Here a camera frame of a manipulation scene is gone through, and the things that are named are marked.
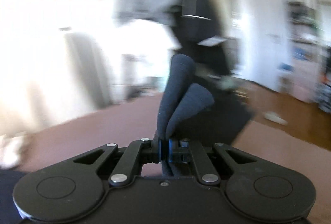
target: dark clothing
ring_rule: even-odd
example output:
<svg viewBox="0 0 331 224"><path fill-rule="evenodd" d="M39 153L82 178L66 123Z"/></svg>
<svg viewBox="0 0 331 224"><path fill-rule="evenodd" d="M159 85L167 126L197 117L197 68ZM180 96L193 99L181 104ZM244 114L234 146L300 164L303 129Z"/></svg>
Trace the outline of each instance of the dark clothing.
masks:
<svg viewBox="0 0 331 224"><path fill-rule="evenodd" d="M229 75L226 56L220 45L206 47L199 42L220 35L216 13L209 0L183 0L182 10L174 13L176 26L172 31L182 48L177 53L191 57L196 63L206 64L218 75Z"/></svg>
<svg viewBox="0 0 331 224"><path fill-rule="evenodd" d="M24 173L0 170L0 223L16 224L22 220L13 201L16 183L25 176Z"/></svg>
<svg viewBox="0 0 331 224"><path fill-rule="evenodd" d="M251 119L252 111L249 111L234 93L221 91L214 84L197 76L194 77L193 82L209 90L215 103L182 121L173 137L198 140L205 147L211 147L217 142L231 145Z"/></svg>

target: door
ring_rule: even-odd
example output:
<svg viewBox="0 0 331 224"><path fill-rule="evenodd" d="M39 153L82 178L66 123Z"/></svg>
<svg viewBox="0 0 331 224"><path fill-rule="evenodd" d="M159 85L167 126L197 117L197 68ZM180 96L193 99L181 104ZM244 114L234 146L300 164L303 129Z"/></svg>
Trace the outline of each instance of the door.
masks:
<svg viewBox="0 0 331 224"><path fill-rule="evenodd" d="M278 90L278 67L287 53L284 0L250 0L252 80Z"/></svg>

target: brown carpet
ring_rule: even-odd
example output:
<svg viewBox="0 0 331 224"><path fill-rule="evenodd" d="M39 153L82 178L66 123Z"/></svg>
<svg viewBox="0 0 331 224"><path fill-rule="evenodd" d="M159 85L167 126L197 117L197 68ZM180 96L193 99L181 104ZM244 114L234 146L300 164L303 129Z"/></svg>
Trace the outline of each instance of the brown carpet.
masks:
<svg viewBox="0 0 331 224"><path fill-rule="evenodd" d="M331 223L331 152L257 122L246 126L234 147L307 176L317 192L308 217L314 224Z"/></svg>

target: white object on floor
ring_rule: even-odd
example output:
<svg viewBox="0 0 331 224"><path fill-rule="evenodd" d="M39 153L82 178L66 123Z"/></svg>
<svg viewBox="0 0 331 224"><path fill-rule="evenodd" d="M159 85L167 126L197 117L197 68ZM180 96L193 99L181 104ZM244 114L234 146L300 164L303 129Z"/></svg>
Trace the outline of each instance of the white object on floor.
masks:
<svg viewBox="0 0 331 224"><path fill-rule="evenodd" d="M22 161L22 153L29 143L26 132L17 133L14 137L1 136L0 138L0 168L12 169Z"/></svg>
<svg viewBox="0 0 331 224"><path fill-rule="evenodd" d="M272 122L287 125L287 121L283 120L276 112L266 112L264 113L264 117Z"/></svg>

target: screw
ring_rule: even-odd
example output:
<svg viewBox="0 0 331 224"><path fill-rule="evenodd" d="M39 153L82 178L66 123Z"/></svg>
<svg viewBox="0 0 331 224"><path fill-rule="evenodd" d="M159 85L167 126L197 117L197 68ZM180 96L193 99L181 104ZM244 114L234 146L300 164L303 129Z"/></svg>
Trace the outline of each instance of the screw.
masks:
<svg viewBox="0 0 331 224"><path fill-rule="evenodd" d="M150 148L152 145L152 140L149 138L141 138L140 141L142 142L141 144L143 148Z"/></svg>
<svg viewBox="0 0 331 224"><path fill-rule="evenodd" d="M202 177L202 180L207 183L213 183L218 181L218 176L214 174L206 174Z"/></svg>
<svg viewBox="0 0 331 224"><path fill-rule="evenodd" d="M161 185L162 187L167 187L167 186L169 186L169 182L164 181L164 182L161 182L160 185Z"/></svg>
<svg viewBox="0 0 331 224"><path fill-rule="evenodd" d="M189 141L190 141L190 139L183 138L182 140L180 140L179 144L182 148L188 148L188 142Z"/></svg>
<svg viewBox="0 0 331 224"><path fill-rule="evenodd" d="M115 174L110 178L114 183L121 183L127 180L127 176L124 174Z"/></svg>

